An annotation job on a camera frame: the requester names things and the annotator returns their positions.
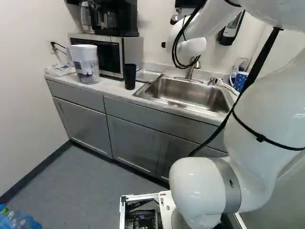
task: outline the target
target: power cord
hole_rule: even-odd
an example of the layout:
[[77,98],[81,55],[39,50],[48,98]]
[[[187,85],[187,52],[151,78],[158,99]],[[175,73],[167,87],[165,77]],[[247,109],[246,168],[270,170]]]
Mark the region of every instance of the power cord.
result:
[[179,44],[179,40],[181,39],[181,37],[184,37],[184,40],[186,40],[185,35],[184,35],[184,31],[186,30],[186,28],[188,27],[188,25],[191,23],[192,19],[196,16],[196,14],[199,12],[199,10],[201,10],[205,4],[206,4],[207,0],[203,0],[202,4],[200,4],[190,15],[189,19],[187,20],[187,22],[184,24],[182,28],[180,29],[180,31],[178,32],[174,42],[173,42],[173,47],[172,47],[172,60],[173,63],[175,65],[176,68],[179,69],[187,69],[191,66],[193,66],[194,64],[196,64],[200,58],[200,55],[197,56],[191,63],[185,65],[182,64],[179,60],[178,60],[178,56],[177,56],[177,46]]
[[66,52],[64,52],[64,51],[62,51],[62,50],[60,50],[60,49],[58,49],[58,48],[55,47],[55,45],[58,45],[58,46],[60,46],[60,47],[62,47],[62,48],[64,48],[64,49],[66,49],[65,46],[62,46],[61,44],[59,44],[59,43],[57,43],[57,42],[50,42],[50,44],[51,44],[52,49],[53,49],[54,52],[60,51],[60,52],[62,52],[63,54],[67,55]]

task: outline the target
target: microwave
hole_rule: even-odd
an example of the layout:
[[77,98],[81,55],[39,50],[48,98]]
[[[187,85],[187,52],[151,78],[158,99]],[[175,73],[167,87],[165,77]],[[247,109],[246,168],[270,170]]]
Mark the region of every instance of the microwave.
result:
[[97,46],[99,69],[102,76],[124,78],[125,64],[143,65],[143,37],[113,37],[96,34],[69,33],[70,44]]

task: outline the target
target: faucet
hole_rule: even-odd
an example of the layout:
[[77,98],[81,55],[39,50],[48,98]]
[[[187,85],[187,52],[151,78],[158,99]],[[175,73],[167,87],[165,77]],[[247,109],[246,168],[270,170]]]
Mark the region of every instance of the faucet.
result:
[[[193,62],[195,59],[195,57],[192,57],[190,59],[190,63]],[[186,80],[192,80],[192,77],[193,77],[193,71],[194,69],[200,69],[201,68],[201,63],[200,61],[197,61],[191,68],[190,70],[188,71],[188,73],[186,74]]]
[[209,85],[209,86],[210,86],[210,85],[215,85],[216,82],[217,82],[217,79],[211,77],[211,78],[210,78],[210,81],[208,82],[208,85]]

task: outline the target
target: cabinet door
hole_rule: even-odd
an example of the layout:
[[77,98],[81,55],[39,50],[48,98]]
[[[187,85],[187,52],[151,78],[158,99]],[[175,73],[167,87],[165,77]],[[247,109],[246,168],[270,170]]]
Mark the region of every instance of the cabinet door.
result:
[[71,139],[112,158],[105,114],[58,98],[54,102]]
[[155,176],[162,133],[107,115],[113,158]]
[[[189,142],[171,135],[165,135],[162,138],[163,146],[160,152],[157,176],[163,180],[168,180],[169,172],[173,163],[187,155],[198,147],[198,144]],[[205,147],[201,149],[195,156],[199,157],[225,157],[226,153],[215,149]]]

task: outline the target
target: coffee maker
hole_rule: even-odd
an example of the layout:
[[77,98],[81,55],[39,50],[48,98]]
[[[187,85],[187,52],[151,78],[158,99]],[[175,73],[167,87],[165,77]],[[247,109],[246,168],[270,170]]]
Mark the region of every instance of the coffee maker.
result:
[[138,37],[137,0],[89,0],[81,4],[84,32]]

